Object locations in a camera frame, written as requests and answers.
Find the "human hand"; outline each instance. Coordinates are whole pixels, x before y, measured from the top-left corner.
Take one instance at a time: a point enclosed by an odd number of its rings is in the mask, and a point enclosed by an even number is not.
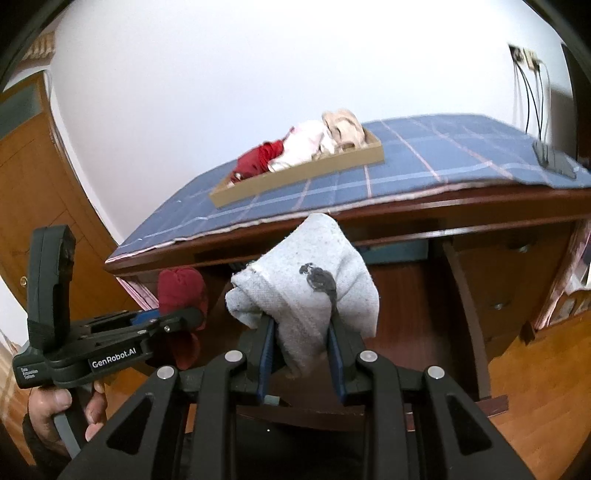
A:
[[[105,386],[100,381],[93,383],[92,398],[85,409],[88,428],[86,440],[90,440],[105,424],[107,399]],[[67,455],[65,445],[53,424],[53,416],[66,411],[72,404],[69,391],[57,387],[36,387],[29,396],[29,417],[33,430],[40,440],[51,450]]]

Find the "electrical outlet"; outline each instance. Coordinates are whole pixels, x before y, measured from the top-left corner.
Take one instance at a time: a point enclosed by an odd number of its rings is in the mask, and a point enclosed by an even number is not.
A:
[[[509,44],[509,52],[511,52],[511,58],[514,62],[523,63],[534,72],[540,67],[540,60],[536,52],[530,50],[529,48],[523,48]]]
[[[525,57],[525,64],[527,67],[535,72],[539,65],[538,56],[533,50],[528,48],[523,48],[523,56]]]
[[[524,61],[523,48],[509,44],[509,52],[511,53],[511,58],[513,59],[513,61],[517,63],[521,63]]]

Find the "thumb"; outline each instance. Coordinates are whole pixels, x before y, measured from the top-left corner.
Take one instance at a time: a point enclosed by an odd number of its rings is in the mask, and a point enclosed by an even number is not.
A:
[[[64,389],[39,388],[29,398],[29,417],[37,436],[44,442],[58,442],[60,436],[53,424],[53,416],[66,411],[72,395]]]

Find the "screw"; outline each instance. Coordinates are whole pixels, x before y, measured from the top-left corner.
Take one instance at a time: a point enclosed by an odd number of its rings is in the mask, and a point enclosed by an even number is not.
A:
[[[378,359],[378,354],[372,350],[364,350],[359,354],[359,358],[370,364]]]
[[[164,365],[158,369],[156,375],[158,375],[158,378],[161,378],[162,380],[168,380],[174,375],[174,368],[170,365]]]
[[[435,380],[439,380],[440,378],[444,377],[445,370],[441,367],[438,367],[437,365],[433,365],[427,369],[427,375],[429,375],[431,378],[434,378]]]
[[[240,350],[230,350],[229,352],[226,352],[226,355],[224,355],[224,358],[228,362],[239,362],[242,360],[242,357],[243,355]]]

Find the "wooden cabinet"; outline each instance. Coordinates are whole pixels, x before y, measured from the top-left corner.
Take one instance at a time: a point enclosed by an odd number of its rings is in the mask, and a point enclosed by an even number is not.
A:
[[[572,228],[556,223],[453,238],[489,360],[507,349],[526,322],[535,320]]]

